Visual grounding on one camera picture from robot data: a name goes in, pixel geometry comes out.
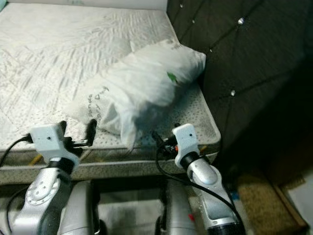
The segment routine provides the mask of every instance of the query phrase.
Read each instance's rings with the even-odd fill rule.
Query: bed frame
[[[202,91],[222,135],[223,173],[312,126],[312,8],[311,0],[168,1],[180,42],[207,55]]]

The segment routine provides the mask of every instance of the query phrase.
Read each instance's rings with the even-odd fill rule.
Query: bed
[[[130,52],[164,39],[178,40],[164,11],[9,3],[0,12],[0,154],[40,123],[66,120],[66,136],[82,139],[85,125],[62,112],[84,89],[81,84]],[[156,131],[167,137],[177,122],[194,124],[200,148],[210,160],[216,157],[221,136],[198,84]],[[150,136],[129,152],[119,136],[98,130],[91,149],[74,178],[157,173]],[[33,145],[16,145],[0,183],[31,181],[40,166],[25,165],[35,155]]]

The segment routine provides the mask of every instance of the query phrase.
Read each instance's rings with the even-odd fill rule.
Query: tufted headboard
[[[207,55],[201,86],[222,134],[224,170],[269,156],[303,128],[292,114],[303,110],[292,105],[312,101],[300,97],[309,91],[296,69],[306,64],[310,7],[310,0],[168,1],[180,42]]]

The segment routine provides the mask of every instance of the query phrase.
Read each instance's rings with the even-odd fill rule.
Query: upholstered headboard
[[[298,131],[288,123],[293,114],[283,119],[294,111],[289,96],[303,90],[290,94],[285,87],[300,82],[294,71],[305,58],[310,6],[310,0],[168,1],[180,42],[207,55],[202,91],[222,134],[223,166],[274,151]]]

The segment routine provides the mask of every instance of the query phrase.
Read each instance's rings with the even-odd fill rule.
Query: white mattress
[[[9,3],[0,13],[0,150],[33,125],[61,120],[67,121],[66,136],[82,139],[85,126],[62,110],[83,82],[128,53],[168,38],[176,35],[162,11]],[[200,144],[220,140],[197,85],[157,130],[167,137],[176,122],[194,124]],[[154,144],[145,137],[138,146]],[[93,148],[123,147],[119,136],[97,131]]]

